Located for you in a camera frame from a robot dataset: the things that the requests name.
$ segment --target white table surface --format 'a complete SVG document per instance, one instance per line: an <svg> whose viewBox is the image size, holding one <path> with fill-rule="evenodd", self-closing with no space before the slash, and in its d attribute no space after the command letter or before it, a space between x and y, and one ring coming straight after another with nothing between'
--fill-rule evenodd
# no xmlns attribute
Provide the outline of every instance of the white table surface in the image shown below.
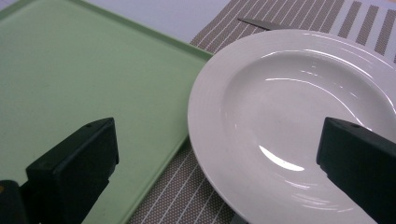
<svg viewBox="0 0 396 224"><path fill-rule="evenodd" d="M230 0L88 0L88 2L176 39L190 42Z"/></svg>

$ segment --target tray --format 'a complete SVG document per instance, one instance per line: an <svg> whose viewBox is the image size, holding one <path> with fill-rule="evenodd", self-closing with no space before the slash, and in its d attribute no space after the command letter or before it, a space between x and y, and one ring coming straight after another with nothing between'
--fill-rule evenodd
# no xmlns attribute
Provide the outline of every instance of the tray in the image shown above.
<svg viewBox="0 0 396 224"><path fill-rule="evenodd" d="M120 164L84 223L124 223L187 138L211 54L82 1L21 0L0 12L0 57L0 179L114 117Z"/></svg>

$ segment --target plate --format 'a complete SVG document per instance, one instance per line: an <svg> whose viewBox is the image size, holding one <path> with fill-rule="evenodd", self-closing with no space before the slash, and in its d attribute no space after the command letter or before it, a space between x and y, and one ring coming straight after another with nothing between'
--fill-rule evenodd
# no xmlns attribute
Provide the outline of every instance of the plate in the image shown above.
<svg viewBox="0 0 396 224"><path fill-rule="evenodd" d="M316 164L325 117L396 142L396 69L337 36L242 38L209 60L189 101L194 153L249 223L375 223Z"/></svg>

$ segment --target placemat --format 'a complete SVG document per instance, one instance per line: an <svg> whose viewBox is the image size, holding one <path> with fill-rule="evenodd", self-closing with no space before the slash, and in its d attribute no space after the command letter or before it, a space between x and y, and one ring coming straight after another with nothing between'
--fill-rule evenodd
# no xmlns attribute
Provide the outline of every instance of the placemat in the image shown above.
<svg viewBox="0 0 396 224"><path fill-rule="evenodd" d="M192 41L216 53L262 29L238 17L321 31L356 41L396 63L396 11L344 0L232 0ZM245 223L210 186L190 143L177 153L129 223Z"/></svg>

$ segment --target woven placemat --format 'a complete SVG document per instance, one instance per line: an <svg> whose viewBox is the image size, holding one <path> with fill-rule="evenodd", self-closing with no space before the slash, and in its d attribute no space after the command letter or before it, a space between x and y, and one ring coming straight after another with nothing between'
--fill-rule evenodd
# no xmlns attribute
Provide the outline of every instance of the woven placemat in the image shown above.
<svg viewBox="0 0 396 224"><path fill-rule="evenodd" d="M344 0L232 0L192 41L216 53L262 32L237 20L254 18L351 39L396 63L396 11ZM213 190L190 142L176 154L130 223L243 223Z"/></svg>

